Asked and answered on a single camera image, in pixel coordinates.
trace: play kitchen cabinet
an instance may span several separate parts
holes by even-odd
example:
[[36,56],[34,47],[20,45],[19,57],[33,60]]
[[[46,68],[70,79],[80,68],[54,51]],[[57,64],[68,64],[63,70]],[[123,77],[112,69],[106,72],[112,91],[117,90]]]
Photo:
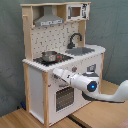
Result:
[[[90,2],[21,6],[26,56],[23,60],[26,108],[45,127],[49,127],[89,103],[82,97],[82,91],[54,75],[54,69],[66,69],[81,75],[94,72],[101,80],[105,49],[85,45]],[[46,62],[42,59],[42,52],[47,51],[55,51],[61,58]]]

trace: sink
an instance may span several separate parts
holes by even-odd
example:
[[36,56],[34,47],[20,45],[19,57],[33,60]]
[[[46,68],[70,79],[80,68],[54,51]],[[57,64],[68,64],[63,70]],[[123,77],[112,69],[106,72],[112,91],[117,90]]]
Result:
[[78,47],[78,48],[68,49],[65,51],[65,53],[75,56],[81,56],[94,51],[95,51],[94,49],[90,49],[86,47]]

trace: microwave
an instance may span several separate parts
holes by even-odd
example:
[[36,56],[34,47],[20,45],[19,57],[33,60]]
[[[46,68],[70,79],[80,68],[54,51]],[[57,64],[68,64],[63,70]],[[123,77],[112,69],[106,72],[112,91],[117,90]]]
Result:
[[67,21],[87,19],[89,16],[89,3],[67,5]]

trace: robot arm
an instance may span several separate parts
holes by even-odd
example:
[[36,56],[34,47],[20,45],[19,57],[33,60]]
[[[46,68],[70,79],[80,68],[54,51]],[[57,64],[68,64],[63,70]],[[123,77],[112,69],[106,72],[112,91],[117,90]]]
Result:
[[64,80],[69,86],[81,90],[85,100],[110,103],[122,103],[128,100],[128,80],[121,83],[114,95],[106,95],[98,92],[99,77],[94,77],[91,73],[79,75],[58,68],[55,68],[53,73]]

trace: stovetop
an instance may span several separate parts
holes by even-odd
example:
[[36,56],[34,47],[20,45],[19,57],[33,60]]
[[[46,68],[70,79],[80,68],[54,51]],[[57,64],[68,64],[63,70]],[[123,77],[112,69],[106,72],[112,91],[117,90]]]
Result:
[[57,61],[46,62],[46,61],[43,60],[42,57],[33,59],[33,61],[48,67],[48,66],[52,66],[52,65],[57,64],[57,63],[62,63],[62,62],[67,61],[69,59],[73,59],[73,57],[70,57],[70,56],[67,56],[67,55],[63,55],[63,54],[60,54],[60,55],[62,56],[62,60],[59,61],[59,62],[57,62]]

